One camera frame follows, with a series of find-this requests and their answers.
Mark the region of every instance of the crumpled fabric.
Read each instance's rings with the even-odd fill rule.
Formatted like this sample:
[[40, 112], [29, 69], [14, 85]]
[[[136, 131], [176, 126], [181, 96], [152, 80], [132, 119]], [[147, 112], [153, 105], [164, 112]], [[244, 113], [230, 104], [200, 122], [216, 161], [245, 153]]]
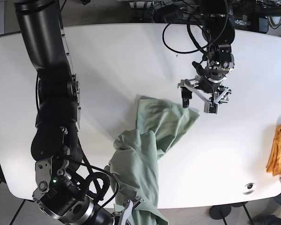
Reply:
[[[167, 225], [157, 210], [158, 160], [194, 124], [199, 114], [167, 100], [141, 99], [138, 102], [136, 129], [124, 131], [114, 142], [116, 149], [105, 170], [118, 179], [120, 189], [115, 210], [121, 211], [127, 199], [142, 197], [128, 221], [132, 225]], [[111, 179], [111, 188], [116, 183]]]

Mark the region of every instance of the white table surface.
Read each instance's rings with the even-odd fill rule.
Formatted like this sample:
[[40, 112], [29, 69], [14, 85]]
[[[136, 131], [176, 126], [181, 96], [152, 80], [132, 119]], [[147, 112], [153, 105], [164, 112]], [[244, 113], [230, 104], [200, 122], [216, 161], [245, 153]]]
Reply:
[[[140, 96], [181, 103], [177, 83], [196, 75], [192, 61], [162, 43], [165, 24], [113, 24], [65, 29], [74, 70], [81, 85], [79, 137], [92, 165], [103, 168], [113, 141], [135, 126]], [[199, 29], [195, 37], [204, 44]], [[194, 46], [185, 25], [171, 25], [166, 41], [189, 51]], [[158, 208], [219, 205], [268, 198], [281, 191], [266, 173], [277, 123], [281, 123], [281, 38], [236, 31], [235, 69], [224, 82], [232, 89], [219, 114], [203, 113], [196, 95], [190, 101], [201, 116], [159, 161]], [[36, 133], [36, 71], [21, 35], [0, 38], [0, 164], [9, 190], [31, 199], [37, 188], [30, 153]], [[80, 167], [83, 176], [87, 170]], [[244, 195], [244, 186], [256, 190]]]

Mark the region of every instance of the gray floor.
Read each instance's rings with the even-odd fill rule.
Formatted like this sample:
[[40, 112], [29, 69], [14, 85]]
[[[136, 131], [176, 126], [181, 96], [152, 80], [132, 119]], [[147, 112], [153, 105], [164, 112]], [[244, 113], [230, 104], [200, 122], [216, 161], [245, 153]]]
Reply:
[[[84, 6], [80, 0], [68, 0], [63, 12], [64, 26], [76, 26], [98, 23], [128, 23], [131, 19], [132, 10], [128, 3], [116, 0], [92, 0]], [[5, 33], [19, 30], [13, 3], [5, 2]], [[270, 35], [281, 36], [281, 27], [269, 30]], [[20, 206], [22, 200], [14, 197], [6, 184], [0, 185], [0, 225], [8, 225]], [[168, 218], [171, 225], [222, 225], [222, 221], [214, 221], [208, 216], [210, 207], [169, 209], [161, 210]], [[279, 211], [279, 206], [271, 199], [252, 201], [247, 204], [252, 217], [259, 214], [269, 215]], [[247, 216], [241, 208], [233, 208], [227, 222], [232, 225], [247, 224]], [[26, 202], [14, 225], [55, 225], [60, 222], [44, 215], [34, 203]]]

